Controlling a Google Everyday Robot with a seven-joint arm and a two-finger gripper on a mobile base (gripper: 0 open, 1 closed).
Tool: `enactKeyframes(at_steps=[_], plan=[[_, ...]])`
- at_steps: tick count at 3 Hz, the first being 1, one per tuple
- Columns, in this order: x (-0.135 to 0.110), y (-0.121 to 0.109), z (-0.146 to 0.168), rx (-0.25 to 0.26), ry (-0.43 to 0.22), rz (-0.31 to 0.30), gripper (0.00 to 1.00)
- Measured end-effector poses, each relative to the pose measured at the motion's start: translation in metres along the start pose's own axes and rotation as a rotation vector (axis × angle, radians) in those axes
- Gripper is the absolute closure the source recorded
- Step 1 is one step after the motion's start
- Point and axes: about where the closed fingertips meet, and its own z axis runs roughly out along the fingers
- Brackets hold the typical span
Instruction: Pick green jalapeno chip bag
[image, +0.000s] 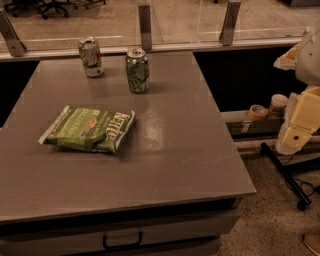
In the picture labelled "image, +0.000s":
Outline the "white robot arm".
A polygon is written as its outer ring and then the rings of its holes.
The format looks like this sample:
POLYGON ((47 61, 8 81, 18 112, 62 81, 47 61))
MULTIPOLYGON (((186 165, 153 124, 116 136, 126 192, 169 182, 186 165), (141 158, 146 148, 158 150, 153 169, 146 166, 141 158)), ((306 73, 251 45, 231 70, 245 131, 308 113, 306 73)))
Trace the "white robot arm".
POLYGON ((293 155, 320 128, 320 21, 307 26, 303 39, 278 57, 274 66, 294 70, 296 79, 307 85, 300 94, 290 94, 276 142, 278 153, 293 155))

